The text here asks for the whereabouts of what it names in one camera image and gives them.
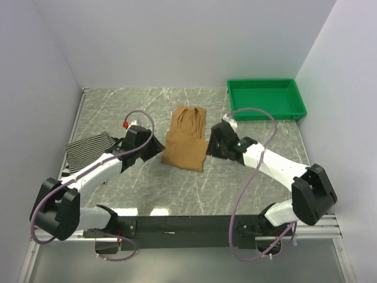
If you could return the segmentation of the thin striped tank top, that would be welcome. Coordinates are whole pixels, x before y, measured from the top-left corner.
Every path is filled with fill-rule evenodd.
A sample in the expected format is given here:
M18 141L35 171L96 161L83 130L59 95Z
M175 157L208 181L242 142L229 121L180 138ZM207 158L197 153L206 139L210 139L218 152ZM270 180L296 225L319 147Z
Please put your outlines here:
M66 145L67 166L74 174L96 161L109 148L120 140L102 132L99 135L87 137Z

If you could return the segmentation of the tan tank top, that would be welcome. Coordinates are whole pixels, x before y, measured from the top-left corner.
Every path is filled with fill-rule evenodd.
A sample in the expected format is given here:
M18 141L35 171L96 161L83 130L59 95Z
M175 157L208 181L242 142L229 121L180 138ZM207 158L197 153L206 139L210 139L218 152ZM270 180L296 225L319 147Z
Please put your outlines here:
M208 141L205 140L206 110L183 104L173 112L166 133L161 163L194 171L202 171Z

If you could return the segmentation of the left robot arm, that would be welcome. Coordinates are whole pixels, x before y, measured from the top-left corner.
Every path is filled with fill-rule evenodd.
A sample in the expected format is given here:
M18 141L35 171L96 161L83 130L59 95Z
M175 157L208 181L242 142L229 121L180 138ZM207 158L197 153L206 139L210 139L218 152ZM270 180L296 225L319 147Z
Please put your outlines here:
M109 178L131 167L138 158L148 161L165 147L152 130L130 126L124 138L106 148L94 162L68 178L43 182L31 213L31 226L64 241L79 230L97 230L105 237L115 236L120 228L118 214L98 205L83 208L81 197Z

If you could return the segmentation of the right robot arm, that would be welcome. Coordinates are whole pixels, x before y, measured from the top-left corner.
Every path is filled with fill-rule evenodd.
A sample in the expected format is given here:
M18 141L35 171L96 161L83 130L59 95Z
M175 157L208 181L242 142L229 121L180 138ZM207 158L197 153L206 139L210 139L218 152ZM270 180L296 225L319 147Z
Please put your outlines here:
M272 203L260 212L258 228L265 235L272 235L279 226L295 221L313 226L338 201L322 166L296 163L266 149L256 140L241 139L235 123L223 120L211 128L207 154L258 169L292 194L291 199Z

